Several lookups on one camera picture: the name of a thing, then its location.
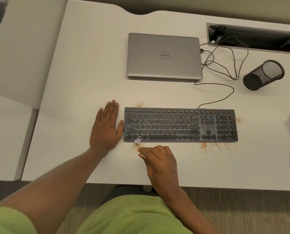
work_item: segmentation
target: laptop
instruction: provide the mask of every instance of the laptop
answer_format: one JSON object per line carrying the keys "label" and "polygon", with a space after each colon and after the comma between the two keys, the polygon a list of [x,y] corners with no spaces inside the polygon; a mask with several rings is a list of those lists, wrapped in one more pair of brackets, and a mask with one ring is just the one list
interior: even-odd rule
{"label": "laptop", "polygon": [[199,39],[129,33],[127,76],[202,79]]}

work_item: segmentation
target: space bar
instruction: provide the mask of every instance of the space bar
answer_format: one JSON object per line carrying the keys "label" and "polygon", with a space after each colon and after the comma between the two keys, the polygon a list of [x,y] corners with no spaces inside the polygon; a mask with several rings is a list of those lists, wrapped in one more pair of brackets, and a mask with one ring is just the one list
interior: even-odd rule
{"label": "space bar", "polygon": [[148,135],[148,139],[177,139],[177,135]]}

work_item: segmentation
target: keyboard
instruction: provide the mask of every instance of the keyboard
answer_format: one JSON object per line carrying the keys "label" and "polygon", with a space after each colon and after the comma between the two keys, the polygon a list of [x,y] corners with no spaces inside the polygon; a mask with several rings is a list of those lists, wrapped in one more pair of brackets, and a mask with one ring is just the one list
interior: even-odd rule
{"label": "keyboard", "polygon": [[125,108],[124,141],[235,142],[234,110]]}

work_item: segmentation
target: white desk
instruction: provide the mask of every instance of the white desk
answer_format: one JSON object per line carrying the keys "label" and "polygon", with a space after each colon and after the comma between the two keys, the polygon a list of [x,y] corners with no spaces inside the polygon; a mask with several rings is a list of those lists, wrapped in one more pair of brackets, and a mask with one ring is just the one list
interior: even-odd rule
{"label": "white desk", "polygon": [[36,111],[0,96],[0,180],[21,177]]}
{"label": "white desk", "polygon": [[[119,121],[126,106],[196,108],[228,95],[231,89],[225,86],[126,76],[128,33],[193,36],[206,43],[207,22],[290,31],[288,25],[167,11],[133,15],[109,4],[69,0],[23,180],[33,180],[85,151],[97,110],[108,100],[120,103]],[[245,55],[246,50],[235,50],[237,68]],[[215,58],[232,71],[228,49],[217,49]],[[146,144],[170,146],[180,185],[290,190],[290,54],[250,51],[241,78],[268,59],[280,62],[286,75],[256,92],[246,89],[242,80],[230,82],[204,70],[202,82],[235,87],[230,98],[209,108],[235,109],[238,143]],[[88,182],[150,184],[135,146],[123,139]]]}

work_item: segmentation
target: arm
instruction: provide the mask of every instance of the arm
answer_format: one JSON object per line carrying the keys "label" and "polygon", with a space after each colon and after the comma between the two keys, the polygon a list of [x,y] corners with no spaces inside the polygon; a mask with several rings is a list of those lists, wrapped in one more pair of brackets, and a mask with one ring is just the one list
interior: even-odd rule
{"label": "arm", "polygon": [[86,181],[107,155],[116,147],[123,133],[123,121],[116,131],[119,105],[114,100],[98,111],[90,137],[90,149],[48,173],[0,202],[30,218],[38,234],[55,233],[72,208]]}
{"label": "arm", "polygon": [[176,159],[168,146],[140,148],[152,186],[174,215],[194,234],[219,234],[179,185]]}

